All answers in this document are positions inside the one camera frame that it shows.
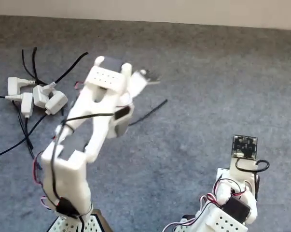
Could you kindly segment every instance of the white wire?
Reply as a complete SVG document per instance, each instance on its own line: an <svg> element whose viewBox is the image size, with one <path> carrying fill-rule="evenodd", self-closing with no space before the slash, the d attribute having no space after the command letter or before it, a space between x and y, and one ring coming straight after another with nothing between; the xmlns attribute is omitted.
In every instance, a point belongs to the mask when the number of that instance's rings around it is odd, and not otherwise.
<svg viewBox="0 0 291 232"><path fill-rule="evenodd" d="M167 224L165 227L164 227L164 229L162 230L162 232L166 232L166 230L170 227L170 226L191 226L192 224L194 224L199 218L200 218L200 216L204 213L204 211L205 211L205 208L209 205L209 204L213 204L212 202L209 202L209 203L207 203L206 205L205 205L205 207L203 208L203 210L201 211L201 213L198 215L198 216L196 216L196 217L194 217L194 218L192 218L192 219L190 219L190 220L188 220L188 221L185 221L185 222L171 222L171 223L169 223L169 224Z"/></svg>
<svg viewBox="0 0 291 232"><path fill-rule="evenodd" d="M203 195L202 197L200 197L200 211L202 209L202 200L203 198L207 198L206 195Z"/></svg>
<svg viewBox="0 0 291 232"><path fill-rule="evenodd" d="M252 186L251 183L248 180L244 180L244 184L247 183L249 185L249 189L252 192Z"/></svg>
<svg viewBox="0 0 291 232"><path fill-rule="evenodd" d="M217 181L219 181L219 183L217 183L217 186L216 186L216 191L217 191L217 189L218 189L218 186L223 182L224 184L227 184L228 186L230 186L232 189L234 189L234 190L237 190L237 188L238 188L238 186L237 186L237 184L235 184L235 180L234 180L234 182L233 181L231 181L231 180L220 180L220 179L218 179ZM215 184L213 185L213 189L212 189L212 192L214 193L214 194L216 194L215 192L214 192L214 187L215 187Z"/></svg>
<svg viewBox="0 0 291 232"><path fill-rule="evenodd" d="M184 225L184 224L186 224L186 223L189 223L189 222L192 222L193 220L195 220L196 218L194 217L194 218L192 218L192 219L190 219L190 220L188 220L188 221L185 221L185 222L171 222L171 223L169 223L169 224L167 224L165 227L164 227L164 229L163 229L163 231L162 232L165 232L170 226L182 226L182 225Z"/></svg>
<svg viewBox="0 0 291 232"><path fill-rule="evenodd" d="M43 197L40 197L40 203L43 205L44 208L48 209L48 210L51 210L45 203L44 203L44 199L47 199L47 197L43 196Z"/></svg>

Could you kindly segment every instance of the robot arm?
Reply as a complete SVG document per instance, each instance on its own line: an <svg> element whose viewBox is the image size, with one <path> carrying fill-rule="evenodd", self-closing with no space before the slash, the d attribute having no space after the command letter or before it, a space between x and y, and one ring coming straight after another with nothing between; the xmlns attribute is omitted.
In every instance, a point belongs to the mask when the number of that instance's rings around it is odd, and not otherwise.
<svg viewBox="0 0 291 232"><path fill-rule="evenodd" d="M207 194L206 204L196 215L186 215L175 232L246 232L257 213L258 172L269 168L265 160L256 161L257 138L235 135L229 169L219 168L213 194ZM261 162L267 163L257 169Z"/></svg>
<svg viewBox="0 0 291 232"><path fill-rule="evenodd" d="M98 57L66 120L57 127L55 140L41 156L42 186L47 206L68 223L89 219L92 204L86 164L96 160L106 138L126 132L134 109L132 98L147 83L146 75L132 74L131 64ZM93 134L87 143L74 134L86 116L93 116Z"/></svg>

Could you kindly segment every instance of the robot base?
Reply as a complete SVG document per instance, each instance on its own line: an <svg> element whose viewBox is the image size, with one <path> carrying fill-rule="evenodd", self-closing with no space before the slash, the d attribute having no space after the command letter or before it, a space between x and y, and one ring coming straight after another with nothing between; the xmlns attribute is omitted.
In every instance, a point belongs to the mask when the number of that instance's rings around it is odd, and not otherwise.
<svg viewBox="0 0 291 232"><path fill-rule="evenodd" d="M82 224L68 223L65 219L58 217L47 230L47 232L81 232ZM84 222L84 232L113 232L100 210L94 209L88 221Z"/></svg>

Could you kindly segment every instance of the white plastic housing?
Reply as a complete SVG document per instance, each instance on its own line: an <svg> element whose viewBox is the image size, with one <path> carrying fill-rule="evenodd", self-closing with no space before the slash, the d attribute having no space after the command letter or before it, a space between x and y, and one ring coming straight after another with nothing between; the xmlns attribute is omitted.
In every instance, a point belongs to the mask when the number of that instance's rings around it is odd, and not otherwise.
<svg viewBox="0 0 291 232"><path fill-rule="evenodd" d="M34 104L33 104L33 94L32 93L22 93L23 98L21 102L21 113L24 117L29 118L33 114Z"/></svg>
<svg viewBox="0 0 291 232"><path fill-rule="evenodd" d="M129 92L130 97L136 97L146 87L147 83L147 80L139 71L134 72L127 85L127 91Z"/></svg>
<svg viewBox="0 0 291 232"><path fill-rule="evenodd" d="M255 161L249 160L249 162L247 162L246 166L243 168L254 170L256 169L256 167L254 167L255 166L254 163ZM236 167L235 169L233 169L233 167L230 166L230 170L221 169L221 168L217 170L216 180L220 177L221 179L229 178L229 179L234 180L241 187L241 191L244 191L244 189L246 188L246 191L240 196L240 200L250 207L250 214L248 215L245 223L252 224L258 216L257 201L254 197L255 185L254 185L253 174L241 172L237 170ZM249 186L246 186L246 183L244 181L249 182L249 185L251 186L252 190L250 190ZM235 189L236 191L239 191L238 186L232 181L222 180L219 182L219 184L217 185L217 190L216 190L218 204L224 205L229 200L229 198L231 197L231 189Z"/></svg>
<svg viewBox="0 0 291 232"><path fill-rule="evenodd" d="M85 80L86 83L113 90L121 95L125 85L125 78L123 78L122 73L94 66Z"/></svg>
<svg viewBox="0 0 291 232"><path fill-rule="evenodd" d="M34 104L42 109L45 108L46 103L49 100L49 95L45 95L42 92L41 86L35 86L33 88L33 97L34 97Z"/></svg>
<svg viewBox="0 0 291 232"><path fill-rule="evenodd" d="M8 77L8 95L20 94L20 89L18 88L18 78Z"/></svg>
<svg viewBox="0 0 291 232"><path fill-rule="evenodd" d="M55 115L61 108L66 105L68 98L61 91L54 91L53 97L51 97L45 104L46 113L48 115Z"/></svg>
<svg viewBox="0 0 291 232"><path fill-rule="evenodd" d="M248 228L213 204L198 211L200 216L191 226L177 226L175 232L247 232Z"/></svg>
<svg viewBox="0 0 291 232"><path fill-rule="evenodd" d="M52 189L51 157L54 148L54 142L43 152L42 167L44 170L43 189L50 200L55 203L58 199L55 197ZM58 157L63 146L58 145L55 151L55 179L56 191L59 196L69 199L72 205L81 215L90 215L91 213L91 192L86 181L86 154L80 151L74 151L68 160ZM46 200L45 203L52 209L54 206Z"/></svg>
<svg viewBox="0 0 291 232"><path fill-rule="evenodd" d="M8 95L20 94L20 88L36 84L35 81L20 79L18 77L8 77Z"/></svg>

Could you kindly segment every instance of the red wire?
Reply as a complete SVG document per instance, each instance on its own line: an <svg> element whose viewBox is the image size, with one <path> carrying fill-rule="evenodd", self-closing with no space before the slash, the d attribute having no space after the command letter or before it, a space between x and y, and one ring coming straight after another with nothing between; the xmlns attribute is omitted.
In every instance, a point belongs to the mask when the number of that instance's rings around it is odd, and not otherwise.
<svg viewBox="0 0 291 232"><path fill-rule="evenodd" d="M34 178L35 183L38 184L38 185L42 185L42 183L41 183L40 181L37 180L37 176L36 176L37 159L38 159L38 157L39 157L39 155L40 155L41 153L42 153L42 151L39 152L39 153L36 155L36 157L35 157L35 159L34 159L34 162L33 162L33 178Z"/></svg>

